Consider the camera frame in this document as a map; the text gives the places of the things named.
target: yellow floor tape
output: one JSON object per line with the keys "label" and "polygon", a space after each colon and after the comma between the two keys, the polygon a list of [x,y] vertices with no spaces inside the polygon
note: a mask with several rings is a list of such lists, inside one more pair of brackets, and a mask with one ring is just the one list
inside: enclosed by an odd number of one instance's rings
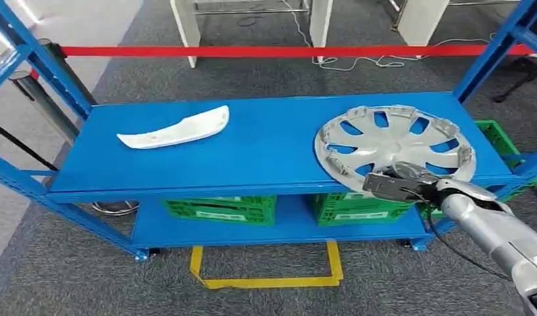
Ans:
{"label": "yellow floor tape", "polygon": [[338,245],[334,241],[326,242],[328,262],[331,276],[316,276],[308,278],[228,278],[204,280],[200,277],[202,264],[202,246],[194,246],[190,256],[190,272],[206,288],[215,290],[218,288],[305,288],[314,286],[339,286],[340,280],[344,279],[342,262]]}

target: shelf caster wheel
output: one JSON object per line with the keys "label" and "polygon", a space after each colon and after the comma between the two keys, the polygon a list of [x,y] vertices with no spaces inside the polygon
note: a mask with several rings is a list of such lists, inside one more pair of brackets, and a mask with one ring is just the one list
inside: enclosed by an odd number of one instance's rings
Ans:
{"label": "shelf caster wheel", "polygon": [[144,262],[144,261],[148,260],[149,258],[150,258],[149,256],[144,255],[144,254],[134,256],[134,260],[136,260],[137,262]]}
{"label": "shelf caster wheel", "polygon": [[413,244],[410,245],[410,248],[412,248],[413,251],[424,251],[425,249],[427,249],[426,246]]}
{"label": "shelf caster wheel", "polygon": [[409,239],[398,239],[396,242],[404,248],[412,248],[412,244],[410,243]]}
{"label": "shelf caster wheel", "polygon": [[155,257],[165,253],[161,248],[150,248],[148,252],[150,253],[150,257]]}

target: red barrier tape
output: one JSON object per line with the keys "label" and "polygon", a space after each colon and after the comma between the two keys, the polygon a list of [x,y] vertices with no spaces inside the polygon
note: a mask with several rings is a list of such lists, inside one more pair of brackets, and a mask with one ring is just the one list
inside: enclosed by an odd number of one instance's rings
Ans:
{"label": "red barrier tape", "polygon": [[[360,47],[251,47],[251,46],[133,46],[133,47],[75,47],[63,46],[67,56],[102,57],[379,57],[379,56],[477,56],[484,52],[486,45],[441,45],[441,46],[360,46]],[[515,45],[510,55],[528,55],[532,51]]]}

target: shelf surface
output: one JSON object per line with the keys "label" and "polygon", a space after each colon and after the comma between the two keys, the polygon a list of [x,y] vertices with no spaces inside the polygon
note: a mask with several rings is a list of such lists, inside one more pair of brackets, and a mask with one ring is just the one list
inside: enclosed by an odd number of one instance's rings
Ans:
{"label": "shelf surface", "polygon": [[132,230],[139,248],[385,240],[427,236],[412,208],[393,223],[318,227],[304,197],[279,196],[274,226],[176,219],[157,200],[143,201]]}
{"label": "shelf surface", "polygon": [[[450,92],[137,103],[93,108],[51,196],[103,201],[112,191],[131,190],[136,196],[164,190],[173,198],[346,191],[319,166],[316,132],[350,108],[395,104],[460,126],[476,149],[476,176],[511,174]],[[164,128],[221,105],[229,106],[228,125],[203,140],[140,150],[116,137]]]}

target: blue metal shelf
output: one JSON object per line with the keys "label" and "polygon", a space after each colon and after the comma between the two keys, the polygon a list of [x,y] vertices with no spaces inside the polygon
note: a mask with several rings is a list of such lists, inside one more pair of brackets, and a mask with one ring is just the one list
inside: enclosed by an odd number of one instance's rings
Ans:
{"label": "blue metal shelf", "polygon": [[385,240],[426,237],[415,208],[398,221],[383,224],[355,224],[318,227],[303,196],[279,196],[274,226],[219,223],[175,219],[154,199],[142,201],[132,244],[137,248],[181,246],[281,244],[324,242],[326,240]]}
{"label": "blue metal shelf", "polygon": [[[476,149],[478,182],[514,180],[451,93],[397,93],[96,107],[47,196],[62,203],[345,191],[319,166],[314,136],[325,122],[352,107],[394,104],[411,105],[460,126]],[[204,140],[134,150],[116,137],[157,130],[220,105],[229,106],[229,123]]]}
{"label": "blue metal shelf", "polygon": [[532,31],[516,26],[511,30],[511,34],[537,53],[537,35]]}
{"label": "blue metal shelf", "polygon": [[28,58],[31,52],[29,46],[21,45],[0,61],[0,85]]}
{"label": "blue metal shelf", "polygon": [[[39,45],[30,31],[0,0],[0,31],[13,51],[0,64],[0,84],[23,61],[86,122],[50,189],[32,178],[49,171],[21,171],[0,158],[0,183],[45,206],[133,254],[148,258],[148,248],[196,244],[271,244],[335,240],[408,238],[422,250],[432,234],[411,209],[387,224],[317,227],[297,194],[345,192],[319,166],[313,141],[329,119],[360,105],[411,105],[452,120],[476,150],[473,182],[502,185],[506,196],[537,177],[537,153],[513,174],[474,125],[463,104],[489,76],[517,40],[537,50],[530,25],[537,18],[537,0],[521,0],[484,54],[477,58],[453,92],[396,93],[328,97],[290,97],[172,103],[140,103],[92,107],[84,87],[65,70],[60,57]],[[169,126],[220,105],[230,108],[230,121],[221,133],[187,144],[154,150],[134,150],[116,133],[141,133]],[[211,196],[287,194],[279,196],[273,227],[188,221],[171,218],[162,199]],[[107,226],[75,206],[81,201],[138,200],[142,202],[132,238]],[[439,231],[452,227],[447,219]]]}

